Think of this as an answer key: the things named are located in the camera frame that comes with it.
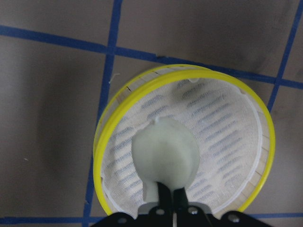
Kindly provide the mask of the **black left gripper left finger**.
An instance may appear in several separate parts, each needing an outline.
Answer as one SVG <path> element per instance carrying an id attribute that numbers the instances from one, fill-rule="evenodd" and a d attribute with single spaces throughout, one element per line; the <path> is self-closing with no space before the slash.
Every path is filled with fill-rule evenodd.
<path id="1" fill-rule="evenodd" d="M 160 182 L 157 182 L 157 187 L 159 206 L 165 210 L 171 210 L 173 208 L 173 203 L 170 189 Z"/>

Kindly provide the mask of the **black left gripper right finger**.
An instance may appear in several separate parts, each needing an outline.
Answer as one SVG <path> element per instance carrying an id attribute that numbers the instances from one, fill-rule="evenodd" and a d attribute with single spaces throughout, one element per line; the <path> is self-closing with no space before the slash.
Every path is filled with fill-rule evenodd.
<path id="1" fill-rule="evenodd" d="M 173 191 L 173 207 L 175 210 L 184 210 L 188 207 L 188 199 L 184 187 Z"/>

